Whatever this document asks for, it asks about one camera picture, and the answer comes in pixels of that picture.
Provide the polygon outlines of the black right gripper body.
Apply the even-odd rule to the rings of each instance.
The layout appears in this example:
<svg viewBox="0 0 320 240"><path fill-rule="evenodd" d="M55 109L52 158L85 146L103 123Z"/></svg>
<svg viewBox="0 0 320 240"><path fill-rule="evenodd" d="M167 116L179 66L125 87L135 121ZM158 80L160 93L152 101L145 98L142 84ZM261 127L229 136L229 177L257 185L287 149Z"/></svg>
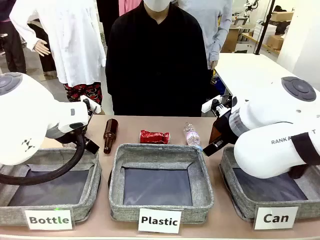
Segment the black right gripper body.
<svg viewBox="0 0 320 240"><path fill-rule="evenodd" d="M230 127L230 124L229 124L230 115L231 113L225 113L215 121L215 128L220 133L220 137L218 138L216 143L219 149L226 146L227 144L234 145L239 138L237 135L234 134L234 132Z"/></svg>

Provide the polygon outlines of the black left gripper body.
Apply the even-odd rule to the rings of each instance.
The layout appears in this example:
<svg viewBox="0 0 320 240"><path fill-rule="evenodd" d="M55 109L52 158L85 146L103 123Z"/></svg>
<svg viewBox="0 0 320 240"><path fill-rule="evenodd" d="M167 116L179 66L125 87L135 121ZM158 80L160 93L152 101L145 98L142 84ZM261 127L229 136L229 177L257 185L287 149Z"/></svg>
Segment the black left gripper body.
<svg viewBox="0 0 320 240"><path fill-rule="evenodd" d="M83 153L87 151L92 154L97 154L99 149L100 147L95 142L85 136L83 137Z"/></svg>

